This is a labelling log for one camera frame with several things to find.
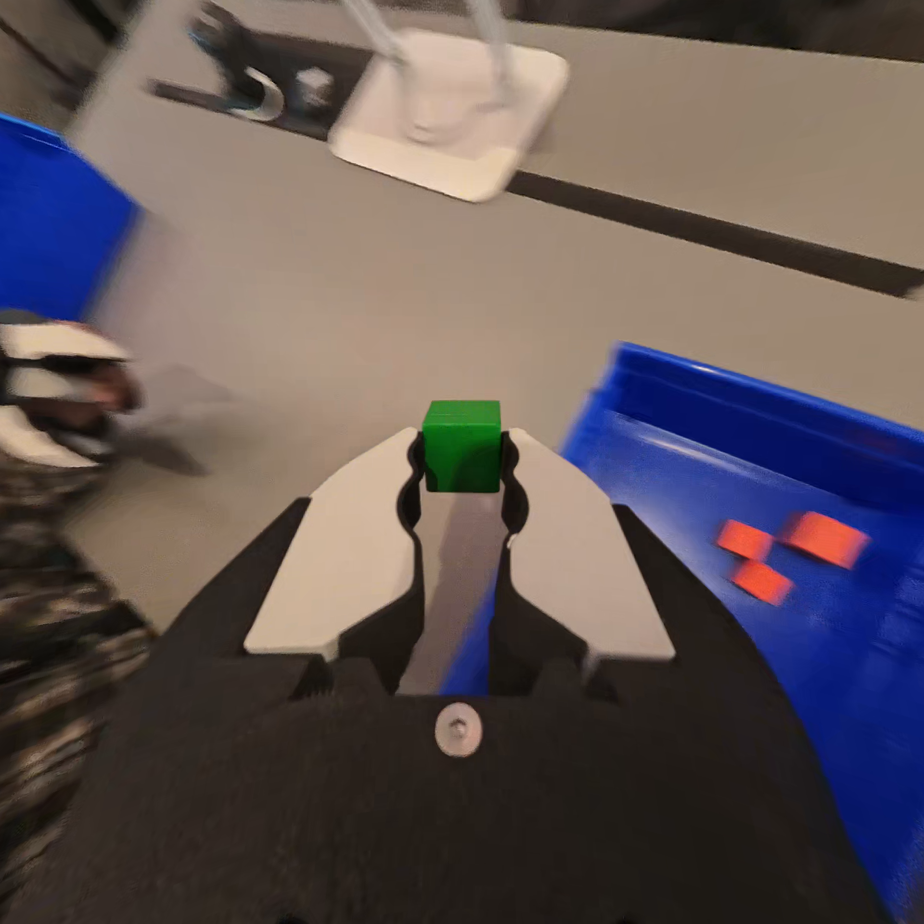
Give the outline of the black power box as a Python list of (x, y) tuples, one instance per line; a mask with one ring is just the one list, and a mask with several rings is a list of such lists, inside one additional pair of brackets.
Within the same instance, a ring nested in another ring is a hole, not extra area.
[(225, 7), (202, 2), (191, 18), (191, 40), (214, 62), (225, 99), (236, 108), (256, 109), (263, 100), (260, 81), (248, 73), (255, 56), (250, 32)]

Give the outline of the person's left hand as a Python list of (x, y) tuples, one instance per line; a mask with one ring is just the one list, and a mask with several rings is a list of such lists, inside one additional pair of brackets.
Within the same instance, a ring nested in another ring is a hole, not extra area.
[(126, 415), (141, 409), (142, 388), (131, 367), (123, 362), (100, 362), (76, 375), (83, 400), (74, 399), (64, 417), (66, 426), (89, 431), (112, 415)]

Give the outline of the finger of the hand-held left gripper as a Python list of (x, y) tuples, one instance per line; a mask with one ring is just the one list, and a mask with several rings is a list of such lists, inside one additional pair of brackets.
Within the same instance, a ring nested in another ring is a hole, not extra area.
[(6, 371), (4, 395), (9, 403), (48, 400), (99, 403), (96, 386), (86, 375), (54, 372), (41, 366), (14, 365)]
[(1, 347), (15, 361), (40, 361), (52, 357), (131, 361), (127, 353), (110, 339), (63, 321), (38, 324), (1, 324)]

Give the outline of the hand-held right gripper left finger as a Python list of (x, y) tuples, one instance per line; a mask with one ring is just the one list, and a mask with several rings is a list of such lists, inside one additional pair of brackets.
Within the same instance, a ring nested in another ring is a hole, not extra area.
[(340, 655), (347, 631), (411, 590), (414, 541), (399, 516), (415, 477), (407, 427), (355, 457), (310, 496), (244, 641), (248, 654)]

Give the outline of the red wooden cube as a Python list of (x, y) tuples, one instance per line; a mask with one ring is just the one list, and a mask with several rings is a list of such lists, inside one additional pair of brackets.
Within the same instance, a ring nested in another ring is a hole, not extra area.
[(764, 562), (774, 545), (774, 537), (761, 529), (728, 518), (720, 526), (714, 544), (737, 558)]
[(794, 586), (765, 562), (753, 559), (738, 562), (729, 581), (748, 596), (774, 607), (783, 604)]
[(865, 532), (813, 511), (792, 514), (776, 538), (792, 551), (843, 570), (851, 570), (871, 542)]

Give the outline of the person's left forearm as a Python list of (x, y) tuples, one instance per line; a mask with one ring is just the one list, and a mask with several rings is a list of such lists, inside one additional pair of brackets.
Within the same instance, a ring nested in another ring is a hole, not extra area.
[(61, 835), (116, 696), (155, 639), (64, 542), (65, 514), (103, 473), (2, 454), (2, 914)]

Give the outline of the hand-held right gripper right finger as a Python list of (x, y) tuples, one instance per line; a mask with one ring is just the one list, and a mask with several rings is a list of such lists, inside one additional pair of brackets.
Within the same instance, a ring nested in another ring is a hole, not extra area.
[(503, 435), (506, 537), (492, 641), (515, 663), (668, 663), (676, 648), (608, 495), (529, 435)]

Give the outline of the blue-edged black box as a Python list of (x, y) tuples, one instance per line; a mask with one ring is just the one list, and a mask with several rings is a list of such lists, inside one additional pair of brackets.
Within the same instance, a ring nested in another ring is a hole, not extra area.
[(302, 68), (292, 79), (292, 105), (302, 112), (330, 109), (335, 90), (335, 77), (330, 72), (316, 65)]

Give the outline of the white monitor base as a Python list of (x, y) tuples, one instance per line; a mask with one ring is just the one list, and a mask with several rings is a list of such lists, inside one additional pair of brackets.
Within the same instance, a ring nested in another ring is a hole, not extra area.
[(509, 43), (497, 2), (467, 2), (478, 38), (393, 29), (344, 2), (374, 55), (328, 134), (348, 164), (462, 202), (506, 189), (569, 78), (559, 55)]

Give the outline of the green wooden cube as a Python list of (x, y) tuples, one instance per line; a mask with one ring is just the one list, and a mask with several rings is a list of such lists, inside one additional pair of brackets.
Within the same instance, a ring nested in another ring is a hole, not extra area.
[(497, 400), (434, 400), (422, 423), (430, 492), (500, 491), (502, 417)]

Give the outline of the blue plastic container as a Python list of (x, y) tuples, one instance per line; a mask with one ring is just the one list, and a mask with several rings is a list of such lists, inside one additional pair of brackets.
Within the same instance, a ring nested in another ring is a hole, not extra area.
[[(471, 700), (445, 920), (920, 920), (922, 433), (625, 345), (565, 458), (617, 504), (676, 659)], [(777, 541), (807, 511), (870, 536), (851, 570)], [(728, 518), (773, 536), (782, 605), (730, 583)]]

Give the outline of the blue plastic bin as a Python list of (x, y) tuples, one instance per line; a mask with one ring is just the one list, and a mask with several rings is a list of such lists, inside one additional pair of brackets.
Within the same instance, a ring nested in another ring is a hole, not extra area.
[(80, 321), (142, 209), (60, 135), (1, 116), (1, 307)]

